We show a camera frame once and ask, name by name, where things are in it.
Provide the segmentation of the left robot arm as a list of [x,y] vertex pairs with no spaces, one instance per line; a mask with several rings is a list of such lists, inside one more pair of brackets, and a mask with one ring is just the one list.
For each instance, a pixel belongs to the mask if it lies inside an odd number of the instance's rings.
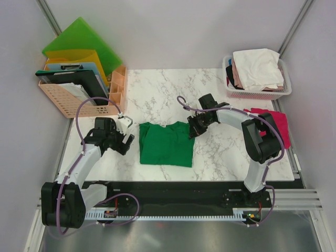
[[42,223],[55,226],[61,235],[70,228],[80,228],[87,211],[97,204],[111,206],[115,193],[103,184],[83,184],[105,151],[112,149],[126,155],[134,135],[129,132],[131,118],[97,117],[94,127],[81,135],[81,146],[67,169],[54,182],[46,182],[41,188]]

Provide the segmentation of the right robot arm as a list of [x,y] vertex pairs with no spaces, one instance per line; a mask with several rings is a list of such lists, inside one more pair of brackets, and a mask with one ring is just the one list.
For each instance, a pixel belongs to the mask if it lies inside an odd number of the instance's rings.
[[189,138],[202,135],[213,123],[223,123],[241,130],[250,163],[244,179],[247,190],[241,192],[240,200],[245,206],[254,206],[259,201],[258,192],[265,188],[270,164],[281,159],[285,153],[284,141],[272,114],[255,114],[234,108],[226,102],[218,103],[210,93],[198,101],[200,109],[183,106],[194,113],[187,118]]

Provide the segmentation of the green t shirt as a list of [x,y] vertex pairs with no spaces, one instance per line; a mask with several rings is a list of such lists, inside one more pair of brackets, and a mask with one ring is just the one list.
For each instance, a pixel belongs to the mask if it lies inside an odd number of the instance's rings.
[[176,122],[166,126],[149,122],[139,125],[140,163],[192,167],[194,139],[189,125]]

